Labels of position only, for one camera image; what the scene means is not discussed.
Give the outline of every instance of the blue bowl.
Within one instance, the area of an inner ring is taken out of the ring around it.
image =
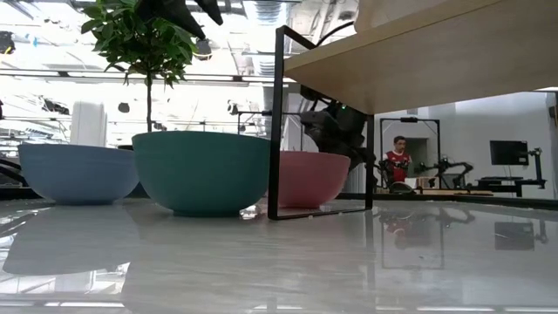
[[[132,192],[139,181],[131,151],[52,144],[17,149],[29,186],[60,205],[110,204]]]
[[[141,185],[176,215],[238,216],[268,189],[268,140],[172,131],[139,134],[132,142]]]

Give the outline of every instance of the wooden tabletop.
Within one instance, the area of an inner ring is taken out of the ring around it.
[[[557,0],[448,0],[285,60],[363,113],[558,85]]]

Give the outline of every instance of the teal bowl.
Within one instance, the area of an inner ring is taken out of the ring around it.
[[[138,134],[132,142],[139,181],[176,215],[239,215],[268,188],[268,140],[176,131]]]

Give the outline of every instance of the bowl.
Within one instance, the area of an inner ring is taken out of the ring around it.
[[[239,215],[267,189],[268,140],[172,131],[138,134],[132,142],[142,186],[176,215]]]
[[[281,152],[279,207],[319,208],[335,199],[347,179],[350,159],[312,152]]]
[[[110,204],[139,181],[130,151],[62,144],[23,144],[17,149],[29,186],[58,205]]]

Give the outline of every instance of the black metal stand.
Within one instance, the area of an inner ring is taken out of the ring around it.
[[[282,116],[286,113],[282,111],[283,108],[283,74],[284,74],[284,49],[285,37],[291,38],[303,47],[311,50],[316,48],[316,45],[311,43],[302,35],[290,29],[288,26],[282,26],[276,30],[276,58],[275,58],[275,76],[273,84],[273,108],[271,113],[271,142],[269,149],[269,192],[268,192],[268,218],[271,220],[285,220],[294,218],[304,218],[309,216],[318,215],[335,215],[339,213],[360,212],[372,208],[374,200],[374,116],[368,116],[368,131],[366,141],[366,188],[364,195],[363,208],[347,208],[341,210],[332,210],[328,212],[309,212],[305,214],[293,215],[279,215],[279,164],[281,159],[281,128]],[[362,195],[344,195],[339,199],[362,199]]]

